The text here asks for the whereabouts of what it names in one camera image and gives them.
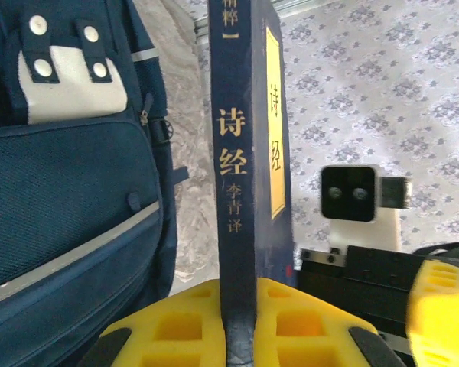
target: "yellow label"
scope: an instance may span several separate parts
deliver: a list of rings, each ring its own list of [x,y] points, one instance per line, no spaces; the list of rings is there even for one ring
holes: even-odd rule
[[[269,114],[270,201],[272,219],[285,208],[284,151],[282,147],[280,45],[267,28],[267,111]]]

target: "backpack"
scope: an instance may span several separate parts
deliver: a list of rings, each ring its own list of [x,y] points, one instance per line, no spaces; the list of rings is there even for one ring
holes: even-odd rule
[[[166,115],[132,0],[0,0],[0,366],[74,365],[168,296]]]

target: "white button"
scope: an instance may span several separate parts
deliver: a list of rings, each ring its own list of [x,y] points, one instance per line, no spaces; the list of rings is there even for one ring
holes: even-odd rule
[[[85,34],[85,38],[90,42],[97,42],[99,40],[99,32],[91,25],[87,25],[83,29],[83,33]]]
[[[37,73],[44,78],[51,76],[53,73],[53,68],[51,65],[43,59],[37,59],[34,61],[34,68],[36,69]]]
[[[103,78],[104,76],[107,75],[107,69],[105,66],[103,66],[101,63],[95,63],[93,64],[93,72],[95,75],[97,75],[99,78]]]
[[[37,36],[42,36],[47,31],[47,22],[46,19],[40,15],[35,15],[29,20],[29,28],[31,32]]]

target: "camera lens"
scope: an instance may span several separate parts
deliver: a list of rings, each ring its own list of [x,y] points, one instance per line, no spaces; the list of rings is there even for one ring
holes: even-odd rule
[[[328,194],[332,199],[338,199],[340,196],[342,196],[342,190],[340,190],[338,187],[331,187],[328,190]]]
[[[353,197],[357,200],[364,200],[367,198],[367,191],[361,188],[353,189]]]

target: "blue book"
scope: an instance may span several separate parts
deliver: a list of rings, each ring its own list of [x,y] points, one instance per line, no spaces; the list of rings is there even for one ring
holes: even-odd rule
[[[288,116],[272,3],[209,0],[209,29],[221,312],[230,364],[232,354],[250,353],[233,349],[231,340],[252,337],[256,278],[294,286]]]

